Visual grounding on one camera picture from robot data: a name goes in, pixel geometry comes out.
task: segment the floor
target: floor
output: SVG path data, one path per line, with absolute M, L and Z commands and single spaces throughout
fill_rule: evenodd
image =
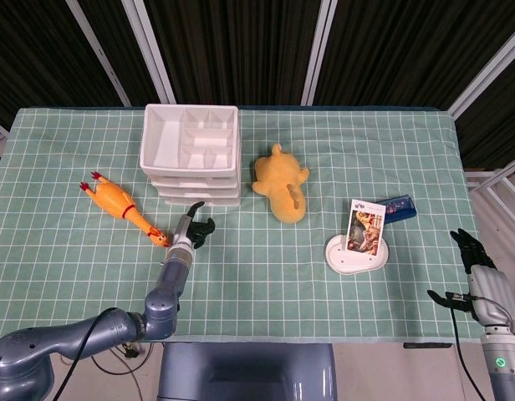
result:
M 0 155 L 6 140 L 0 141 Z M 499 189 L 505 197 L 504 189 Z M 497 204 L 483 194 L 473 194 L 473 205 L 481 239 L 497 267 L 509 276 L 515 294 L 515 228 L 512 221 L 497 213 Z M 126 359 L 133 368 L 145 357 L 148 345 L 141 354 Z M 462 346 L 464 359 L 485 398 L 493 400 L 480 344 Z M 135 375 L 138 386 L 130 375 L 109 376 L 100 372 L 90 359 L 81 361 L 70 379 L 61 399 L 66 401 L 154 400 L 157 394 L 162 346 L 157 343 L 145 365 Z M 460 367 L 455 347 L 447 349 L 403 349 L 400 343 L 340 344 L 334 346 L 339 401 L 454 401 L 478 400 L 475 390 Z M 96 356 L 103 367 L 125 371 L 126 367 L 113 354 Z M 56 388 L 64 379 L 69 360 L 52 356 Z

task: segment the white plate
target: white plate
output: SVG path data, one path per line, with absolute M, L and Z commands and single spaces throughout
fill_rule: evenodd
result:
M 382 238 L 377 255 L 368 258 L 364 253 L 349 251 L 347 236 L 335 236 L 326 246 L 326 262 L 339 274 L 354 274 L 380 269 L 388 261 L 388 246 Z

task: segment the picture card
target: picture card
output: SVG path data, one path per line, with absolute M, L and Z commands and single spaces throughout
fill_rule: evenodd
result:
M 347 249 L 365 254 L 378 255 L 384 230 L 385 206 L 363 200 L 352 200 L 347 231 Z

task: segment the white plastic drawer organizer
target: white plastic drawer organizer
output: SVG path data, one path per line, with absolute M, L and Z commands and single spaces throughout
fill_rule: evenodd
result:
M 168 204 L 239 205 L 237 107 L 148 104 L 140 167 Z

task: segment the black curtain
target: black curtain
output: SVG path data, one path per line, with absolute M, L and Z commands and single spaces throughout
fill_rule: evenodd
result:
M 64 1 L 0 2 L 0 124 L 19 108 L 119 106 L 112 83 Z
M 159 103 L 121 1 L 79 0 L 132 106 Z
M 146 0 L 178 103 L 300 104 L 319 0 Z
M 515 0 L 339 0 L 315 104 L 448 109 L 515 31 Z
M 456 121 L 464 167 L 502 168 L 515 159 L 515 60 Z

